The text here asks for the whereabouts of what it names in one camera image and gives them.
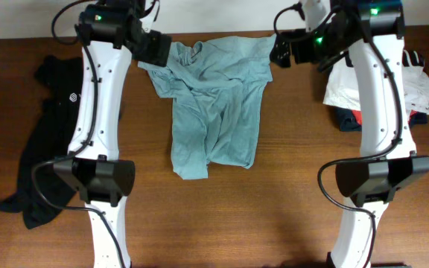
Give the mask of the light blue t-shirt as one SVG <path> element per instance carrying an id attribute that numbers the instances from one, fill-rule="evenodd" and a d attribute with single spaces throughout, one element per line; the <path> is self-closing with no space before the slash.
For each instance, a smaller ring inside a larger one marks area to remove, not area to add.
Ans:
<path id="1" fill-rule="evenodd" d="M 138 64 L 157 95 L 172 100 L 171 162 L 179 177 L 206 179 L 211 163 L 252 167 L 275 39 L 174 42 L 166 66 Z"/>

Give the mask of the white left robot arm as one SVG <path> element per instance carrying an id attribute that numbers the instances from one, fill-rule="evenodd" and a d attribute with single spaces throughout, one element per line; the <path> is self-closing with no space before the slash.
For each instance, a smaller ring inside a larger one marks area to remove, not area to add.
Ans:
<path id="1" fill-rule="evenodd" d="M 136 166 L 119 158 L 118 121 L 131 62 L 167 64 L 171 37 L 152 28 L 159 9 L 159 1 L 97 1 L 75 25 L 83 46 L 80 106 L 68 155 L 53 167 L 89 214 L 95 267 L 131 265 L 125 208 Z"/>

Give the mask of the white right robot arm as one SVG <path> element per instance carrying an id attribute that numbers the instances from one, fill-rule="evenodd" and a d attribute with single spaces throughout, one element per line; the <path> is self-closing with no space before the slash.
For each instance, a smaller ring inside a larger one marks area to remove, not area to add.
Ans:
<path id="1" fill-rule="evenodd" d="M 282 31 L 270 60 L 282 68 L 312 63 L 325 71 L 349 58 L 363 118 L 360 155 L 331 161 L 343 195 L 332 268 L 369 267 L 382 214 L 395 194 L 429 171 L 410 132 L 402 83 L 404 11 L 400 1 L 299 1 L 303 29 Z"/>

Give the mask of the white crumpled garment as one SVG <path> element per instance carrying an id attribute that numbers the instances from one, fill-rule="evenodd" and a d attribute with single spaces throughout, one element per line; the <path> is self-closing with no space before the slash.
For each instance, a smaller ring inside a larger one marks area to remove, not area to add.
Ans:
<path id="1" fill-rule="evenodd" d="M 402 66 L 404 100 L 407 111 L 429 115 L 429 77 L 421 64 Z M 345 60 L 336 63 L 329 75 L 323 103 L 343 109 L 360 111 L 360 98 L 355 69 Z"/>

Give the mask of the red garment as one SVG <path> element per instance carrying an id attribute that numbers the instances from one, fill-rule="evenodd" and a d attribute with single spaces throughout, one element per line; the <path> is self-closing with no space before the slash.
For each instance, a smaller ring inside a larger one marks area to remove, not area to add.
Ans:
<path id="1" fill-rule="evenodd" d="M 363 123 L 363 121 L 362 121 L 361 111 L 352 110 L 352 114 L 353 114 L 353 116 L 354 116 L 354 118 L 355 118 L 356 122 L 357 122 L 359 125 L 361 125 L 361 124 Z M 418 112 L 417 112 L 417 111 L 414 111 L 414 110 L 410 111 L 408 121 L 411 121 L 411 120 L 412 120 L 412 119 L 413 119 L 417 114 L 418 114 Z"/>

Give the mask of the black white striped garment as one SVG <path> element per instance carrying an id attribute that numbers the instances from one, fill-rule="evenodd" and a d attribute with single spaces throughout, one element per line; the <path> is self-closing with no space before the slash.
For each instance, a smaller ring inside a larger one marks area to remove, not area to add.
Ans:
<path id="1" fill-rule="evenodd" d="M 425 58 L 414 50 L 404 50 L 402 55 L 404 67 L 425 67 Z"/>

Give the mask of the black t-shirt with logo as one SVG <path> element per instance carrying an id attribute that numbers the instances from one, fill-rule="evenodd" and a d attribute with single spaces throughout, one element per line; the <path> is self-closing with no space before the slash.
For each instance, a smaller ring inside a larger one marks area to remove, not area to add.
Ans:
<path id="1" fill-rule="evenodd" d="M 64 156 L 72 139 L 83 83 L 83 59 L 61 60 L 48 55 L 34 72 L 34 79 L 49 90 L 40 105 L 42 115 L 19 159 L 16 192 L 0 200 L 0 212 L 22 214 L 27 229 L 50 223 L 61 212 L 44 202 L 31 180 L 31 168 Z"/>

